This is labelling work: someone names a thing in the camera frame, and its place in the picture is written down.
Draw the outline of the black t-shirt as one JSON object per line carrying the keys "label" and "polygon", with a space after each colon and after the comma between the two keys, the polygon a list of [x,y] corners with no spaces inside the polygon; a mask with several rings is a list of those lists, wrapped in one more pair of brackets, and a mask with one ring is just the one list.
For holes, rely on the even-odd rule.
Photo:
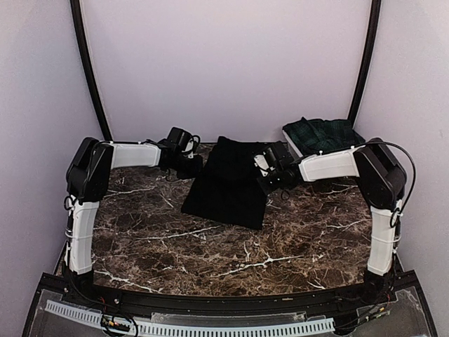
{"label": "black t-shirt", "polygon": [[261,230],[267,195],[253,157],[269,143],[239,142],[220,136],[194,179],[181,212],[228,225]]}

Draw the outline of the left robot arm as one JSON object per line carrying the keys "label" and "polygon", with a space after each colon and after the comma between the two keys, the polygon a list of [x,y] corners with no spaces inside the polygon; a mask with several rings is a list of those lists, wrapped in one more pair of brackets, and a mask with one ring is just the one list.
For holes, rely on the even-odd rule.
{"label": "left robot arm", "polygon": [[199,137],[178,142],[124,143],[84,138],[66,173],[69,211],[65,263],[70,272],[84,275],[93,269],[91,249],[93,226],[100,201],[109,188],[110,172],[126,167],[158,167],[174,170],[180,179],[195,177],[202,168],[202,157],[195,153]]}

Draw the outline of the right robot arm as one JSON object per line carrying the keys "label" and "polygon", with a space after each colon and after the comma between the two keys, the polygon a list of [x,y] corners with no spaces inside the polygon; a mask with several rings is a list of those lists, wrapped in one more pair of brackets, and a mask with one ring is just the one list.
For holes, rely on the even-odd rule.
{"label": "right robot arm", "polygon": [[372,217],[367,270],[386,275],[401,238],[401,216],[407,202],[407,174],[390,150],[390,144],[374,138],[344,150],[295,158],[281,142],[265,147],[253,157],[260,171],[257,179],[265,194],[293,189],[302,183],[354,178]]}

